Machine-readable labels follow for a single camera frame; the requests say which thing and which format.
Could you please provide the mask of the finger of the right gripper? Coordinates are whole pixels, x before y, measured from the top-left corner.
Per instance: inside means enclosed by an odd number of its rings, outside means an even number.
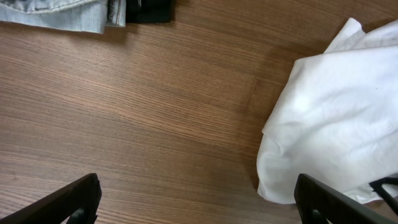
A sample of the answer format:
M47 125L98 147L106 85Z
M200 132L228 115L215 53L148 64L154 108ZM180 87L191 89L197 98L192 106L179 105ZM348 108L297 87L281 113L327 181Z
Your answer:
M383 188L383 185L385 184L397 186L397 177L385 177L369 183L373 190L388 204L392 211L397 215L397 200Z

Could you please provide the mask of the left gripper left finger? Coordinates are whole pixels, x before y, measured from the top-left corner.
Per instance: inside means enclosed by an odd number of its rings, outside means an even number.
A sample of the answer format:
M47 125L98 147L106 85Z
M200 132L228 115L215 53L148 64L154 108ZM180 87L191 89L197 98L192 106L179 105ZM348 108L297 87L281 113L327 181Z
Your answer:
M97 174L90 173L35 203L1 219L2 224L94 224L102 191Z

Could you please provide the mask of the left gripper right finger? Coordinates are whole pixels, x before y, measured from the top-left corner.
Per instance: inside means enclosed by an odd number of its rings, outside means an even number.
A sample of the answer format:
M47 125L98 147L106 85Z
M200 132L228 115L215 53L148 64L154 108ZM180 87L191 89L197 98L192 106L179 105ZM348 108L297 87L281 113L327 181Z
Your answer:
M294 198L304 224L397 224L307 174L298 176Z

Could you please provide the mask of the white shirt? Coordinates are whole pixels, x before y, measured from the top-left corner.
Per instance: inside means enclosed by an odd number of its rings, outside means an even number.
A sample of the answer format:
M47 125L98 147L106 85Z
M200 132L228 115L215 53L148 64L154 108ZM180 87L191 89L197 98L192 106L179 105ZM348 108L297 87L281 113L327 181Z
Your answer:
M359 203L397 173L397 22L364 32L355 19L319 55L294 63L262 130L258 194L294 203L300 174Z

